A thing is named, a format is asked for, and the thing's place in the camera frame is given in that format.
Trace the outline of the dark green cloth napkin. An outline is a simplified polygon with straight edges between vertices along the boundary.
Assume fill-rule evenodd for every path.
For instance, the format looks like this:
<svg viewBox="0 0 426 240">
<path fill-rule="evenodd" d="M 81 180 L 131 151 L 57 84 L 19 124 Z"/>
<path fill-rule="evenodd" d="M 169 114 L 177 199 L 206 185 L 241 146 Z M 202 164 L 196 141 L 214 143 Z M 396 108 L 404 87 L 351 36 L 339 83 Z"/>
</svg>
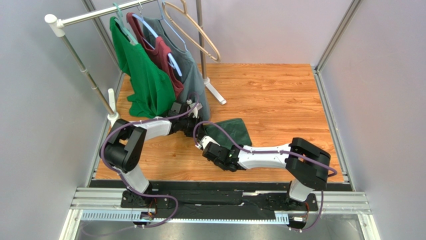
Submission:
<svg viewBox="0 0 426 240">
<path fill-rule="evenodd" d="M 228 135 L 238 144 L 243 146 L 252 146 L 252 140 L 241 118 L 233 118 L 216 122 Z M 219 145 L 230 149 L 233 146 L 232 141 L 216 126 L 211 124 L 204 125 L 205 133 L 215 140 Z"/>
</svg>

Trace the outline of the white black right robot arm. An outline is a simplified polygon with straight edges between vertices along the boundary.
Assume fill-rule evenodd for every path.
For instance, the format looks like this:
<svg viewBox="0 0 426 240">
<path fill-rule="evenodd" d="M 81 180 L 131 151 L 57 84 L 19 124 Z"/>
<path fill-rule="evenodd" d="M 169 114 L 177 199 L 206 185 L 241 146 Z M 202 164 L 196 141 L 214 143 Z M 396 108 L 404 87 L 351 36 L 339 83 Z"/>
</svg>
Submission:
<svg viewBox="0 0 426 240">
<path fill-rule="evenodd" d="M 297 202 L 304 202 L 313 191 L 326 190 L 328 178 L 337 173 L 330 167 L 331 156 L 328 152 L 300 137 L 279 146 L 237 144 L 227 148 L 205 136 L 196 146 L 202 150 L 203 157 L 224 171 L 258 168 L 287 170 L 294 176 L 287 197 Z"/>
</svg>

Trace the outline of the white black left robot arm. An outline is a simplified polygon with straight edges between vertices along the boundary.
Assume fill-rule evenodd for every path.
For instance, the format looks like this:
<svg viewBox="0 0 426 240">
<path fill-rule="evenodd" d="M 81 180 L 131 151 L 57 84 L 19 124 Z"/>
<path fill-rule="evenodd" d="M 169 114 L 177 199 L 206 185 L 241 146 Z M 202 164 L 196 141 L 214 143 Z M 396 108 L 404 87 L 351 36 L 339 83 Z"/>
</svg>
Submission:
<svg viewBox="0 0 426 240">
<path fill-rule="evenodd" d="M 141 121 L 118 119 L 99 149 L 99 157 L 116 172 L 127 188 L 138 195 L 147 195 L 149 180 L 144 176 L 139 161 L 148 140 L 182 131 L 191 134 L 200 122 L 203 105 L 196 101 L 175 101 L 170 110 L 160 116 Z"/>
</svg>

